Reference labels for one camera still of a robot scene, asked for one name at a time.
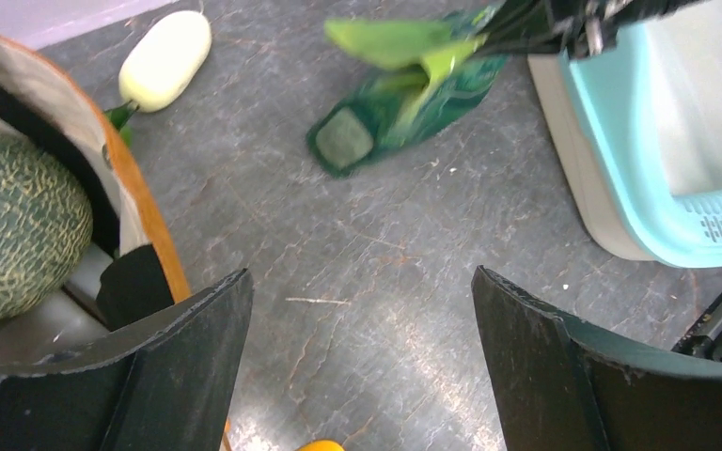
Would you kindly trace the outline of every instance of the green melon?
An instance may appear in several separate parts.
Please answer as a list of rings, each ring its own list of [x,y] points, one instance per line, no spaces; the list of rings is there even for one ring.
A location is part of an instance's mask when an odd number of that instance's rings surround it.
[[[0,132],[0,319],[60,288],[91,235],[92,208],[73,174],[25,137]]]

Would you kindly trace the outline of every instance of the yellow object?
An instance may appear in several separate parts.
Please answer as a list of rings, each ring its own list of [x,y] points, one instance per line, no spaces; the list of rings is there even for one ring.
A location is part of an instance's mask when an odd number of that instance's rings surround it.
[[[344,451],[344,448],[336,442],[330,440],[319,440],[314,443],[307,444],[297,451]]]
[[[146,113],[165,108],[189,85],[211,47],[212,28],[203,14],[177,11],[165,16],[123,62],[120,96]]]

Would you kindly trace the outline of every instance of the gray table surface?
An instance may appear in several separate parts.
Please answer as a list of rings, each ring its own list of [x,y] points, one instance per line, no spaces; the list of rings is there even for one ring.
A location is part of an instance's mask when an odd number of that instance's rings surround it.
[[[238,450],[500,450],[470,282],[478,265],[612,331],[670,348],[722,269],[612,257],[583,228],[523,59],[430,142],[327,177],[306,130],[366,68],[326,43],[328,17],[425,18],[481,2],[185,0],[43,50],[103,107],[160,16],[201,5],[212,52],[133,152],[193,288],[257,281],[231,404]]]

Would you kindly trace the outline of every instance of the bag handle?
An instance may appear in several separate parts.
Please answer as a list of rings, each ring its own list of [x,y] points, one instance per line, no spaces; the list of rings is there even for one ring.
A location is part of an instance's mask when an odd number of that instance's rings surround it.
[[[104,252],[114,255],[120,241],[120,221],[101,180],[86,157],[65,133],[38,115],[0,85],[0,118],[51,154],[79,180],[92,207],[92,240]]]

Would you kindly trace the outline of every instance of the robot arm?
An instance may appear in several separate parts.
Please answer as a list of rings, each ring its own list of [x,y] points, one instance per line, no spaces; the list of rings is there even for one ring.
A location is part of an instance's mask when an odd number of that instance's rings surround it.
[[[505,0],[480,30],[476,54],[594,57],[616,46],[619,28],[707,0]]]

